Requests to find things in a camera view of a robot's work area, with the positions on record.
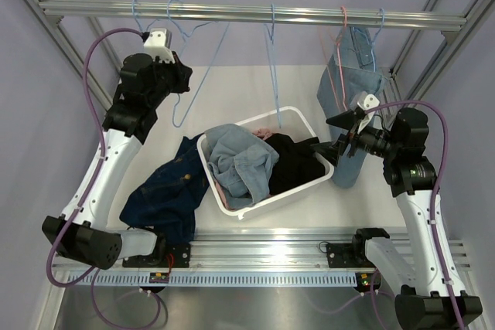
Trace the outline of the black skirt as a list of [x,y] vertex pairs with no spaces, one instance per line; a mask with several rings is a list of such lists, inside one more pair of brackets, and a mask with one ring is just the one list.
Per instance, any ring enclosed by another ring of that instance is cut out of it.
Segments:
[[279,155],[269,179],[271,196],[287,192],[326,174],[325,166],[316,158],[312,149],[312,145],[319,143],[317,137],[294,142],[288,135],[277,133],[265,141]]

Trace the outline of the light blue wire hanger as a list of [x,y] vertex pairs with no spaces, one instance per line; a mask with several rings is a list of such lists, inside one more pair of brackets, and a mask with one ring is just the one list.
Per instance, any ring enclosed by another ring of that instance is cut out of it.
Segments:
[[132,0],[131,1],[132,18],[135,20],[135,23],[138,26],[138,30],[141,33],[151,32],[153,28],[159,29],[159,28],[163,27],[161,18],[155,18],[147,26],[144,26],[144,24],[142,23],[141,13],[137,10],[138,5],[139,5],[138,0]]

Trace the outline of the blue hanger of light denim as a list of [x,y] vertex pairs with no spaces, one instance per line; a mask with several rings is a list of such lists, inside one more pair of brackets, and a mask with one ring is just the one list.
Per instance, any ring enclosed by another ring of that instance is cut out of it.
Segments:
[[278,88],[278,74],[277,66],[275,61],[275,5],[271,3],[270,5],[270,23],[264,24],[264,38],[265,38],[265,49],[268,58],[268,67],[271,77],[271,86],[273,91],[273,98],[275,102],[276,117],[278,122],[278,127],[282,127],[282,115],[279,100],[279,88]]

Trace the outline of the dark blue denim skirt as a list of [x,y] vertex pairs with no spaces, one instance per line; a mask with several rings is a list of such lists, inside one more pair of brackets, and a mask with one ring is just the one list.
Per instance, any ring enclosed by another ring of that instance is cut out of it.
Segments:
[[158,167],[130,194],[120,221],[161,233],[171,244],[194,239],[195,211],[209,188],[197,148],[199,138],[182,139],[174,159]]

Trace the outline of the pink wire hanger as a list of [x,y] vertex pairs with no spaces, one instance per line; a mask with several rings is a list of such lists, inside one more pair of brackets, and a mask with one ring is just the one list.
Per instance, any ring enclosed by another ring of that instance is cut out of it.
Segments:
[[[344,80],[344,76],[343,76],[343,66],[342,66],[342,58],[341,58],[341,42],[342,42],[343,34],[347,30],[347,9],[344,5],[341,5],[340,10],[343,14],[343,26],[342,26],[341,32],[336,38],[333,37],[331,32],[328,32],[328,36],[333,41],[333,44],[336,48],[336,54],[337,54],[336,65],[338,66],[338,71],[339,71],[339,75],[340,75],[340,86],[341,86],[341,92],[342,92],[342,108],[344,111],[346,111],[348,109],[348,106],[346,103],[347,102],[347,92],[346,92],[345,80]],[[321,26],[317,27],[317,33],[318,33],[319,44],[321,46],[323,57],[325,58],[325,60],[327,60],[328,57],[326,54],[326,47],[324,45],[323,29]]]

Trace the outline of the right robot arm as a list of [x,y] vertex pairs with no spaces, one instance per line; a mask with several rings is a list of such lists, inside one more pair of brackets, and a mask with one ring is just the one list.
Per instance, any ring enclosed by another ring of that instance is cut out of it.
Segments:
[[464,329],[483,312],[481,300],[467,293],[457,273],[440,207],[440,173],[424,155],[428,117],[406,107],[391,129],[376,129],[371,114],[360,108],[327,119],[343,130],[334,142],[314,145],[332,165],[358,150],[382,158],[384,178],[404,218],[413,262],[397,252],[381,228],[357,230],[351,256],[372,264],[394,293],[394,308],[403,329]]

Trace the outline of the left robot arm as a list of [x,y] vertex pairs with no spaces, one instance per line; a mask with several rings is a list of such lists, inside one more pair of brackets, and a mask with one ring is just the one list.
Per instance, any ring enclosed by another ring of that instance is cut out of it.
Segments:
[[157,108],[170,94],[189,91],[192,72],[170,50],[125,58],[102,123],[103,141],[82,183],[58,217],[43,221],[42,232],[52,245],[50,258],[59,255],[102,270],[134,256],[151,267],[166,260],[167,248],[155,233],[110,230],[108,216],[128,166],[158,120]]

